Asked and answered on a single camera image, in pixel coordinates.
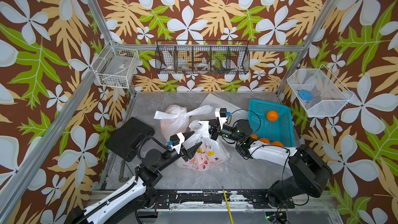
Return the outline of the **printed white plastic bag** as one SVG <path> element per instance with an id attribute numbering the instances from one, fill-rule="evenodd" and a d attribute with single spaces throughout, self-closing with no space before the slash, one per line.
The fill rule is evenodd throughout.
<path id="1" fill-rule="evenodd" d="M 160 120 L 161 133 L 169 141 L 172 135 L 186 131 L 191 116 L 206 115 L 212 109 L 212 106 L 204 105 L 188 112 L 186 107 L 170 105 L 166 112 L 156 111 L 153 119 Z"/>

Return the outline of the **teal plastic basket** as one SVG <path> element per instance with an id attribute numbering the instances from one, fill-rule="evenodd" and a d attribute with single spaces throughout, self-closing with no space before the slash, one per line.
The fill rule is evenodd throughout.
<path id="1" fill-rule="evenodd" d="M 270 121 L 266 115 L 270 111 L 278 113 L 276 121 Z M 291 110 L 277 103 L 251 100 L 247 117 L 254 134 L 271 142 L 281 142 L 285 147 L 294 147 L 294 133 Z"/>

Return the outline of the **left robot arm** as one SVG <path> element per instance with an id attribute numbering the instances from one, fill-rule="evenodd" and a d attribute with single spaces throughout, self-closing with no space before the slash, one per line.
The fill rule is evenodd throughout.
<path id="1" fill-rule="evenodd" d="M 154 186 L 162 178 L 161 171 L 182 158 L 188 161 L 194 157 L 202 145 L 199 142 L 186 149 L 183 143 L 195 132 L 177 133 L 170 137 L 166 146 L 161 145 L 165 152 L 157 149 L 148 151 L 141 156 L 142 146 L 149 140 L 157 141 L 153 136 L 146 136 L 138 144 L 136 155 L 141 164 L 135 168 L 135 176 L 112 194 L 84 209 L 74 208 L 67 216 L 66 224 L 115 224 L 145 206 L 155 203 L 157 191 Z"/>

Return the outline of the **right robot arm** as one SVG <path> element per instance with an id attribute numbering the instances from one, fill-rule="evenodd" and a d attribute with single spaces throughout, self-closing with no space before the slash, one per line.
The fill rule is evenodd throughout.
<path id="1" fill-rule="evenodd" d="M 307 145 L 280 147 L 254 139 L 248 120 L 228 126 L 213 119 L 209 121 L 209 133 L 213 140 L 222 137 L 233 141 L 244 159 L 272 162 L 292 172 L 290 177 L 282 173 L 281 179 L 266 190 L 265 203 L 271 207 L 294 208 L 293 197 L 302 194 L 320 198 L 332 176 L 331 168 Z"/>

